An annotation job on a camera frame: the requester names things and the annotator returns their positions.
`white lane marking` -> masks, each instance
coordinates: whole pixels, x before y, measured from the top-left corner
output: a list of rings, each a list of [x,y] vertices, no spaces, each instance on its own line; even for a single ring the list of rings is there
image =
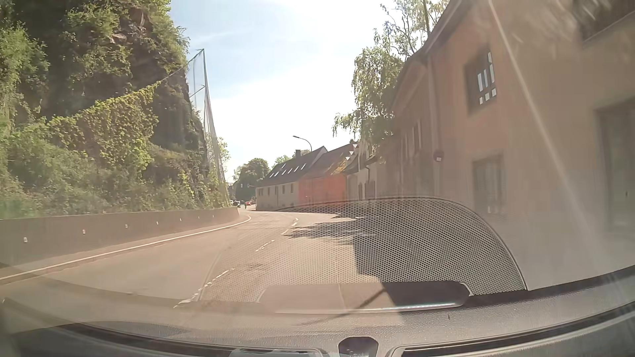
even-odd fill
[[[272,239],[270,242],[266,242],[265,244],[263,244],[260,248],[256,249],[256,252],[261,250],[262,248],[264,248],[266,245],[268,245],[269,243],[275,242],[275,239]]]
[[[265,244],[263,244],[260,248],[256,249],[256,252],[261,250],[261,249],[264,249],[265,246],[267,246],[269,243],[271,243],[271,242],[266,242]]]
[[[223,276],[223,275],[227,274],[228,272],[230,272],[230,271],[232,271],[232,270],[234,270],[234,269],[235,269],[235,268],[228,269],[228,270],[226,270],[226,271],[224,271],[224,272],[220,273],[219,275],[216,275],[216,278],[213,278],[211,281],[208,281],[208,282],[207,282],[207,284],[205,284],[205,285],[204,285],[204,287],[205,287],[205,288],[210,287],[210,286],[211,286],[211,284],[212,284],[212,283],[213,283],[216,279],[220,278],[221,276]],[[174,309],[174,308],[178,307],[178,306],[179,306],[179,305],[181,305],[181,304],[189,304],[189,303],[190,303],[190,302],[192,302],[192,301],[198,301],[198,298],[201,296],[201,292],[202,292],[202,291],[203,291],[203,288],[200,288],[200,289],[198,290],[198,293],[194,293],[194,295],[192,295],[192,297],[191,297],[191,298],[189,298],[189,299],[181,300],[178,304],[174,305],[172,308]]]
[[[59,263],[59,264],[54,264],[52,266],[48,266],[48,267],[41,267],[41,268],[37,268],[37,269],[33,269],[33,270],[29,270],[29,271],[23,271],[22,273],[17,273],[17,274],[13,274],[13,275],[7,275],[7,276],[3,276],[2,278],[0,278],[0,281],[5,280],[5,279],[10,279],[10,278],[15,278],[17,276],[21,276],[21,275],[26,275],[26,274],[32,274],[32,273],[37,273],[38,271],[45,271],[47,269],[52,269],[55,267],[62,267],[65,266],[67,264],[72,264],[72,263],[77,263],[77,262],[82,262],[84,260],[89,260],[89,259],[94,259],[94,258],[99,258],[99,257],[105,257],[106,255],[110,255],[110,254],[115,254],[115,253],[120,253],[120,252],[125,252],[127,250],[133,250],[133,249],[137,249],[137,248],[142,248],[144,246],[151,246],[151,245],[156,245],[159,243],[163,243],[163,242],[167,242],[167,241],[173,241],[174,239],[179,239],[179,238],[185,238],[185,237],[190,237],[190,236],[195,236],[197,234],[204,234],[204,233],[209,233],[209,232],[213,232],[213,231],[217,231],[219,229],[225,229],[225,228],[229,228],[229,227],[234,227],[234,226],[238,226],[239,224],[243,224],[243,223],[247,223],[249,221],[251,221],[251,216],[247,216],[249,217],[248,219],[242,221],[242,222],[238,222],[235,224],[231,224],[229,226],[225,226],[225,227],[219,227],[219,228],[214,228],[214,229],[208,229],[207,231],[203,231],[203,232],[197,232],[197,233],[190,233],[190,234],[186,234],[184,236],[178,236],[178,237],[173,237],[173,238],[168,238],[168,239],[163,239],[160,241],[156,241],[156,242],[152,242],[152,243],[146,243],[146,244],[142,244],[142,245],[135,245],[135,246],[129,246],[128,248],[123,248],[123,249],[119,249],[119,250],[115,250],[113,252],[107,252],[107,253],[101,253],[101,254],[97,254],[97,255],[92,255],[91,257],[85,257],[85,258],[80,258],[80,259],[75,259],[75,260],[71,260],[69,262],[63,262],[63,263]]]

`metal pole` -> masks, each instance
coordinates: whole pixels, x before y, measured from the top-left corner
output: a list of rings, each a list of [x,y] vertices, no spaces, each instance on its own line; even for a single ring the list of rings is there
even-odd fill
[[[305,138],[301,138],[301,137],[296,136],[296,135],[294,135],[293,137],[294,137],[294,138],[298,138],[298,139],[302,139],[302,140],[304,140],[304,141],[306,141],[306,142],[309,142],[307,139],[305,139]],[[313,146],[311,146],[311,143],[310,143],[310,142],[309,142],[309,148],[311,148],[311,151],[313,151]]]
[[[225,183],[225,174],[223,172],[222,161],[220,159],[220,148],[218,147],[218,138],[216,136],[216,129],[214,128],[214,117],[211,113],[211,103],[210,103],[210,86],[207,80],[207,64],[205,61],[205,49],[203,52],[203,74],[205,76],[205,108],[208,111],[209,116],[207,117],[207,127],[208,132],[211,136],[211,144],[214,149],[214,162],[217,169],[218,179],[223,184]]]

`roof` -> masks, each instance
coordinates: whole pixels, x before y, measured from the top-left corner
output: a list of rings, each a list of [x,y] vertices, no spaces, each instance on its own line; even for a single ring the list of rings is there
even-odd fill
[[[314,179],[316,177],[324,177],[329,175],[335,175],[344,171],[349,164],[351,151],[354,150],[353,144],[349,143],[344,146],[340,146],[337,149],[328,151],[317,159],[313,164],[309,172],[307,172],[302,179]]]
[[[403,68],[397,76],[397,83],[394,91],[395,95],[392,96],[392,102],[390,103],[391,108],[395,102],[395,98],[399,95],[399,90],[401,89],[401,85],[404,82],[404,78],[410,68],[410,65],[414,61],[418,61],[425,65],[432,47],[442,45],[448,38],[450,38],[450,35],[457,28],[458,24],[463,19],[463,16],[465,16],[467,10],[473,5],[473,3],[474,0],[450,0],[443,11],[443,14],[441,14],[439,22],[437,22],[432,29],[432,33],[430,33],[430,36],[424,43],[423,47],[418,49],[412,56],[408,57],[406,62],[403,64]]]
[[[274,166],[259,186],[281,185],[299,180],[300,177],[309,172],[313,163],[325,152],[326,148],[322,146],[299,158],[293,158]]]
[[[347,175],[359,172],[359,155],[355,155],[355,158],[344,168],[343,172]]]

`tree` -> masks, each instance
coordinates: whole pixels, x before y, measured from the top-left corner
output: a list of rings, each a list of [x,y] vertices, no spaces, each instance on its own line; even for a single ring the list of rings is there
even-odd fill
[[[449,0],[395,0],[395,7],[380,7],[390,18],[382,31],[375,29],[375,45],[355,58],[351,86],[356,109],[337,113],[333,119],[333,136],[347,130],[356,138],[364,137],[379,144],[391,134],[390,104],[404,62],[425,43]],[[391,12],[396,13],[398,20]]]
[[[290,158],[289,156],[287,156],[287,155],[282,155],[282,156],[279,156],[279,157],[278,157],[278,158],[276,158],[276,160],[274,161],[274,166],[276,166],[276,165],[278,165],[278,164],[281,164],[281,163],[284,163],[285,161],[288,161],[288,160],[290,160],[290,159],[291,159],[291,158]]]
[[[210,163],[214,162],[214,145],[211,139],[210,133],[205,133],[205,145],[207,146],[208,158],[210,159]],[[229,150],[227,149],[227,142],[222,138],[218,137],[218,148],[220,149],[220,162],[226,163],[232,156],[229,154]],[[225,173],[227,172],[227,167],[223,166]]]
[[[244,165],[239,165],[237,168],[234,169],[234,174],[232,176],[232,180],[234,180],[234,182],[238,181],[238,178],[240,177],[240,171],[243,169]]]
[[[256,196],[256,185],[269,173],[269,164],[265,159],[255,158],[240,166],[236,183],[236,199],[248,201]]]

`street lamp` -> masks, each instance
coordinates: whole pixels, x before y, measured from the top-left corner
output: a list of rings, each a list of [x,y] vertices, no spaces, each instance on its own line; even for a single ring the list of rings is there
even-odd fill
[[[307,139],[305,139],[305,138],[301,138],[301,137],[299,137],[299,136],[297,136],[297,135],[294,135],[293,137],[294,137],[294,138],[296,138],[296,139],[302,139],[302,140],[304,140],[304,141],[306,141],[306,142],[309,142]],[[311,146],[311,143],[310,143],[310,142],[309,142],[309,148],[311,148],[311,151],[313,151],[313,146]]]

